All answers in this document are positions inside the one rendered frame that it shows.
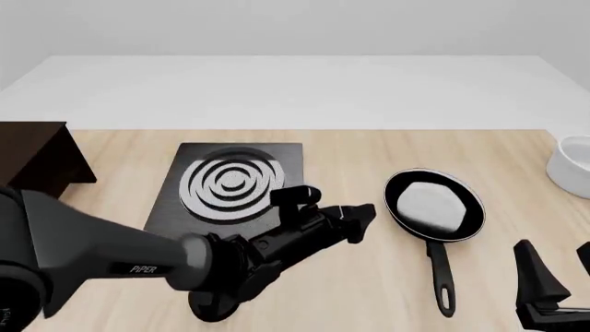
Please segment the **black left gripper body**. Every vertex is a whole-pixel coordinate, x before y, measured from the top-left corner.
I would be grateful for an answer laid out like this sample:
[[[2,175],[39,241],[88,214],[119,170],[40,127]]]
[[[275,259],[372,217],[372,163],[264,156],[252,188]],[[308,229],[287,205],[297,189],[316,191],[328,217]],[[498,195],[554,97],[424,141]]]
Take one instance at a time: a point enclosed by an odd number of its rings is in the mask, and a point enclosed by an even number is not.
[[[307,238],[308,248],[329,248],[332,245],[350,240],[353,206],[318,207],[309,205],[307,212],[314,218],[320,218],[313,224],[313,230]]]

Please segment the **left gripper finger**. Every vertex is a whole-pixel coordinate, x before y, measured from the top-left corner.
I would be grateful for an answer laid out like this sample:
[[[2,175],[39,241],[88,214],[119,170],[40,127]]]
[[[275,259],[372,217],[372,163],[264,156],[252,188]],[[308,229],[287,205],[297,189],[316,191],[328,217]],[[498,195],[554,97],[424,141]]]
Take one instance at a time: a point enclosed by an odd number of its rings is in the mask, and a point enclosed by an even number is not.
[[[358,222],[372,222],[376,217],[374,204],[359,206],[341,206],[341,220],[357,220]]]
[[[368,220],[352,220],[348,225],[348,243],[361,243],[369,225]]]

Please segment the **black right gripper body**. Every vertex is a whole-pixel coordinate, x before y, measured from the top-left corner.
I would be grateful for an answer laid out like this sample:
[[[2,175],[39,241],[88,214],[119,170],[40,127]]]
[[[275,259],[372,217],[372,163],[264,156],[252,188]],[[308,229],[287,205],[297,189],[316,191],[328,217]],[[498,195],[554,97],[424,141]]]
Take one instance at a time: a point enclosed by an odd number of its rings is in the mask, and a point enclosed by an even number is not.
[[[556,302],[517,300],[516,314],[524,330],[590,332],[590,309],[559,307]]]

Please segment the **black frying pan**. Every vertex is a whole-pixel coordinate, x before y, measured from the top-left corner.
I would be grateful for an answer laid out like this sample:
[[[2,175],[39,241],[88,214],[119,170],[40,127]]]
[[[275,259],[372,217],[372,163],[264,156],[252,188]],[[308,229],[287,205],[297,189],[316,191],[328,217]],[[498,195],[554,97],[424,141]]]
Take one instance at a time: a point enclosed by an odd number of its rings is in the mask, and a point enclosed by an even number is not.
[[[425,241],[438,309],[444,317],[453,317],[456,295],[445,245],[479,234],[486,220],[483,202],[460,179],[426,168],[390,176],[383,200],[398,226]]]

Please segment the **dark brown wooden cabinet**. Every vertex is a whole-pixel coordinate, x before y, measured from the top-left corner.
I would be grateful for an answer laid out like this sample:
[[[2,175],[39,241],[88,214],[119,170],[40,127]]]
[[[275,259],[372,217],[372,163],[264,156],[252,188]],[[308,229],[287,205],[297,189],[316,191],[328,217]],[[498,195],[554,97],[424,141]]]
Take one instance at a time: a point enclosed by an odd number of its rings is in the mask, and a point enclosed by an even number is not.
[[[96,182],[65,122],[0,121],[0,187],[58,198],[70,184]]]

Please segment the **white ceramic bowl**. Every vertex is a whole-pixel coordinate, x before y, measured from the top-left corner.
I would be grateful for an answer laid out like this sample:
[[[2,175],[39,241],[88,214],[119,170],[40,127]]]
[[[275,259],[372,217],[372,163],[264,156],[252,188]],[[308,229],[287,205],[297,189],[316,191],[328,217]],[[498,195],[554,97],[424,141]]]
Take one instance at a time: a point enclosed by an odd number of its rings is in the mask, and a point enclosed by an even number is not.
[[[562,190],[590,199],[590,135],[559,140],[547,163],[546,173]]]

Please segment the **flat black stove plate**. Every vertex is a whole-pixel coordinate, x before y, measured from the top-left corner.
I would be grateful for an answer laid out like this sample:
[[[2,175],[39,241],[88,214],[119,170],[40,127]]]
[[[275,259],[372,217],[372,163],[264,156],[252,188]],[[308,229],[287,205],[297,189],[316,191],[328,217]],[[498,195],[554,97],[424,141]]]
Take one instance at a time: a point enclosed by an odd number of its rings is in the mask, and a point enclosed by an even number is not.
[[[250,239],[279,224],[271,191],[303,183],[301,143],[181,143],[144,229]]]

